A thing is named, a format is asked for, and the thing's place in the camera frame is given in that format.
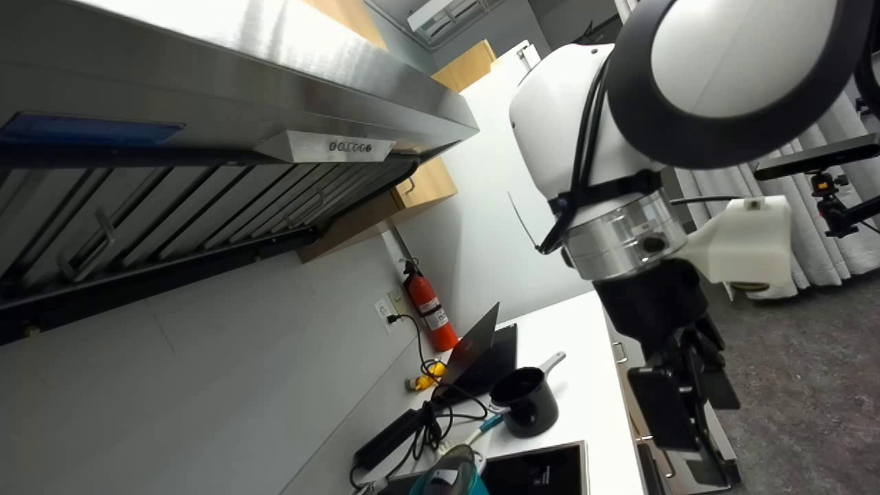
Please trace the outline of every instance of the white countertop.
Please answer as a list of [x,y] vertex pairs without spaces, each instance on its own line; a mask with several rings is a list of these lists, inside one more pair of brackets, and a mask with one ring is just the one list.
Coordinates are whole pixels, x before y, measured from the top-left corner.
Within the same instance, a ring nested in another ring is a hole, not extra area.
[[[551,430],[529,440],[512,437],[496,426],[476,443],[476,452],[483,458],[503,458],[564,443],[584,443],[589,495],[642,495],[645,491],[641,484],[641,469],[598,297],[589,293],[524,313],[514,323],[518,329],[517,366],[539,366],[551,353],[567,353],[567,362],[550,373],[558,422]],[[466,437],[473,426],[476,425],[455,426],[447,440]]]

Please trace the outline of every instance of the red fire extinguisher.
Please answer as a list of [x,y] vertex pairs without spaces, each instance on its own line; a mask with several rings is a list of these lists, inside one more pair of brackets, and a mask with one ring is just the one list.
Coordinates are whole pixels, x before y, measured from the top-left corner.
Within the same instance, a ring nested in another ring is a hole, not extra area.
[[403,276],[407,276],[403,293],[414,305],[414,312],[422,318],[435,353],[444,353],[455,348],[459,334],[450,329],[435,286],[422,279],[422,272],[413,263],[407,263]]

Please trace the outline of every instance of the stainless steel hood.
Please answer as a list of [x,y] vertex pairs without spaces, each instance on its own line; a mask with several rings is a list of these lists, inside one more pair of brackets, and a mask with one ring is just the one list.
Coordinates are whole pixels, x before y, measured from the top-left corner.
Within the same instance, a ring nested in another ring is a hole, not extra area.
[[466,106],[298,0],[3,0],[0,125],[17,114],[165,125],[165,147],[283,133],[432,153]]
[[297,0],[0,0],[0,344],[312,243],[476,133]]

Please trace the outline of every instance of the laptop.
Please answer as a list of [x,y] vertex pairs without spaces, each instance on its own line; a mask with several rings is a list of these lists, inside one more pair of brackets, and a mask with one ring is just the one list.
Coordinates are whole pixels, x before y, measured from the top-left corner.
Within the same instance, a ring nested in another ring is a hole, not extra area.
[[499,378],[517,368],[517,324],[494,331],[496,309],[499,304],[494,304],[452,348],[443,384],[432,396],[436,407],[452,407],[473,396],[483,396]]

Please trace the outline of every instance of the gray floor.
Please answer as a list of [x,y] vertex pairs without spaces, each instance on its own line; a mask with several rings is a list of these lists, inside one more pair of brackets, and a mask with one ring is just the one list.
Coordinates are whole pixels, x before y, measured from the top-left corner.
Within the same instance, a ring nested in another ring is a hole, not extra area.
[[747,495],[880,494],[880,276],[789,304],[708,293],[743,411],[719,414]]

